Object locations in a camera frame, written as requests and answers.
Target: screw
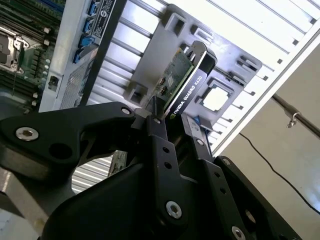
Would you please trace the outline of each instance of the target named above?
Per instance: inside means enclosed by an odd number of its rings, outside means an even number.
[[[161,123],[161,121],[158,119],[158,118],[154,118],[153,119],[157,124],[160,124]]]
[[[167,213],[174,219],[179,219],[182,216],[180,206],[174,201],[168,201],[165,205]]]
[[[244,233],[237,226],[232,227],[232,233],[237,240],[246,240]]]
[[[205,145],[205,144],[204,144],[204,142],[203,142],[203,141],[201,141],[200,139],[197,139],[197,140],[196,140],[196,142],[197,142],[200,146]]]
[[[125,107],[122,107],[121,110],[124,114],[128,114],[128,115],[131,114],[131,111]]]
[[[224,159],[222,159],[222,161],[223,161],[225,164],[230,165],[230,162],[229,162],[228,159],[224,158]]]
[[[39,137],[39,133],[37,132],[37,130],[27,126],[18,128],[15,131],[15,135],[18,139],[27,142],[36,140]]]

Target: green circuit board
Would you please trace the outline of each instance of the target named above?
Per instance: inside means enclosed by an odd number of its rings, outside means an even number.
[[[194,69],[193,63],[189,60],[181,48],[176,52],[172,61],[166,67],[162,78],[158,81],[152,96],[164,100],[165,106],[177,95],[187,77]]]
[[[65,4],[66,0],[0,0],[0,91],[18,94],[29,103],[41,95]]]

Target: blue sata port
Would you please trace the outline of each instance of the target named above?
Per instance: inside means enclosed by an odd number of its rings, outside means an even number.
[[[90,3],[89,10],[88,10],[88,15],[90,15],[90,16],[96,15],[97,11],[98,11],[98,5],[99,4],[100,4],[100,1],[92,0],[92,2]]]
[[[89,34],[84,33],[81,35],[78,47],[82,48],[82,47],[94,44],[95,40],[96,39],[93,36],[90,36]]]
[[[93,24],[94,24],[94,19],[92,17],[88,17],[85,20],[83,32],[88,33],[92,29]]]
[[[74,58],[73,58],[73,62],[75,63],[75,64],[77,64],[79,61],[80,61],[80,59],[81,59],[81,53],[84,51],[84,49],[83,48],[81,48],[81,49],[78,49],[76,52],[75,52],[75,55],[74,55]]]

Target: black cable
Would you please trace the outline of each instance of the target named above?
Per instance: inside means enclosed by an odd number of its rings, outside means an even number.
[[[305,204],[307,204],[313,211],[315,211],[317,214],[320,215],[320,211],[318,211],[317,209],[315,209],[306,199],[305,197],[295,188],[295,186],[292,185],[291,182],[289,182],[284,176],[282,176],[280,173],[278,173],[274,167],[271,165],[271,163],[256,149],[256,147],[253,145],[253,143],[251,142],[251,140],[246,137],[245,135],[243,135],[241,132],[239,133],[240,136],[242,136],[243,138],[245,138],[249,144],[251,145],[251,147],[256,151],[257,154],[259,154],[259,156],[265,160],[265,162],[269,165],[269,167],[271,168],[271,170],[277,174],[280,178],[282,178],[287,184],[289,184],[289,186],[300,196],[300,198],[302,198],[302,200],[305,202]]]

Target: metal mesh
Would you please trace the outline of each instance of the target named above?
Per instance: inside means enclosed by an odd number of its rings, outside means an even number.
[[[60,109],[70,109],[75,106],[75,102],[80,97],[79,91],[82,88],[88,62],[83,63],[77,70],[70,74],[70,78],[65,88]]]

